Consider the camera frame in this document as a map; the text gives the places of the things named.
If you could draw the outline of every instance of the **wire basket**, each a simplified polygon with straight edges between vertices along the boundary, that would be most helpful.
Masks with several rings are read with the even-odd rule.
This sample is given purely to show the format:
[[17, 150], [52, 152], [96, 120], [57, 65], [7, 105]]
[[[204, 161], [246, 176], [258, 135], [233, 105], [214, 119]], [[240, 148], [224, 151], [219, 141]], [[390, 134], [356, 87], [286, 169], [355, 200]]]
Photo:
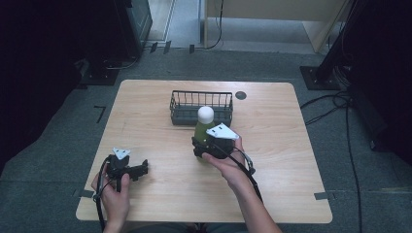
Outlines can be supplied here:
[[230, 126], [233, 113], [231, 92], [173, 90], [170, 100], [170, 117], [174, 125], [196, 125], [197, 111], [209, 106], [215, 112], [216, 125]]

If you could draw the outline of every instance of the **wooden desk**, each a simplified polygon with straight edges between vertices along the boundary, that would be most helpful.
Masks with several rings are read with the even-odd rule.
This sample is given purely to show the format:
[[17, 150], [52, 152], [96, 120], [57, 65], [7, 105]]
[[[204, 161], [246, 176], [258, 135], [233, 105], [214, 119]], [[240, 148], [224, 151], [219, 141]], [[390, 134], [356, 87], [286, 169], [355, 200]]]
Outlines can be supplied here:
[[[328, 201], [293, 86], [289, 83], [124, 81], [107, 122], [85, 189], [113, 147], [130, 149], [130, 166], [149, 160], [149, 174], [130, 187], [128, 220], [240, 222], [238, 203], [221, 173], [193, 155], [194, 127], [170, 119], [172, 90], [230, 91], [231, 128], [243, 137], [264, 204], [277, 222], [328, 223]], [[245, 100], [234, 97], [237, 91]], [[82, 198], [78, 219], [98, 220]]]
[[[204, 47], [208, 42], [208, 17], [219, 17], [222, 0], [204, 1]], [[224, 0], [223, 17], [303, 21], [315, 52], [340, 19], [349, 0]]]

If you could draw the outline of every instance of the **carpeted floor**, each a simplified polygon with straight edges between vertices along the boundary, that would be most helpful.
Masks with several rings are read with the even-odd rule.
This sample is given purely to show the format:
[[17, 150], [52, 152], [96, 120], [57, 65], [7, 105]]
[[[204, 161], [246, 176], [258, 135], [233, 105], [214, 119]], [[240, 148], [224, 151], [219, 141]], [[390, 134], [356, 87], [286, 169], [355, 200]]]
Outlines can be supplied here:
[[[79, 221], [76, 190], [86, 177], [119, 85], [123, 80], [287, 82], [300, 104], [336, 91], [307, 90], [299, 66], [317, 66], [322, 55], [278, 52], [146, 50], [121, 70], [113, 86], [75, 89], [34, 144], [10, 160], [0, 180], [0, 232], [99, 232], [97, 221]], [[106, 111], [99, 122], [102, 109]], [[302, 110], [305, 120], [332, 109], [330, 99]], [[346, 113], [339, 110], [307, 126], [333, 213], [330, 224], [282, 224], [285, 232], [359, 232], [356, 180], [348, 153]], [[360, 184], [362, 232], [412, 232], [412, 167], [390, 152], [369, 149], [357, 110], [348, 112]]]

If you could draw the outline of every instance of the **tripod base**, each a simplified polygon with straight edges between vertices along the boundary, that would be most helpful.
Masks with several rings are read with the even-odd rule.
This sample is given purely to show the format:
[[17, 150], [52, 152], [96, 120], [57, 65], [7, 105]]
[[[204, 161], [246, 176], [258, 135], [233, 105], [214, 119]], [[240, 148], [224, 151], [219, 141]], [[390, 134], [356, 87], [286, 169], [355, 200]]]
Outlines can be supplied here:
[[340, 90], [339, 82], [334, 76], [330, 76], [324, 81], [320, 81], [320, 79], [316, 77], [318, 67], [300, 66], [299, 68], [303, 80], [305, 80], [306, 87], [309, 90]]

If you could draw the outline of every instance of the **person's left hand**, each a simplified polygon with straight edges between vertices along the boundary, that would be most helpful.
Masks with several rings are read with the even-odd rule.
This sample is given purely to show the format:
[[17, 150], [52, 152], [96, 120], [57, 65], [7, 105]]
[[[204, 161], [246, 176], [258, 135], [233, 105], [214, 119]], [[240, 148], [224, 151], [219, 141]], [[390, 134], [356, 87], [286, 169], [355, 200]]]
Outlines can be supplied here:
[[[103, 186], [108, 183], [106, 178], [106, 167], [103, 170]], [[91, 187], [96, 190], [99, 174], [96, 175]], [[116, 190], [110, 185], [106, 185], [101, 194], [101, 200], [107, 214], [107, 223], [104, 232], [121, 232], [121, 229], [126, 221], [129, 209], [129, 185], [130, 177], [126, 173], [121, 178], [121, 192]]]

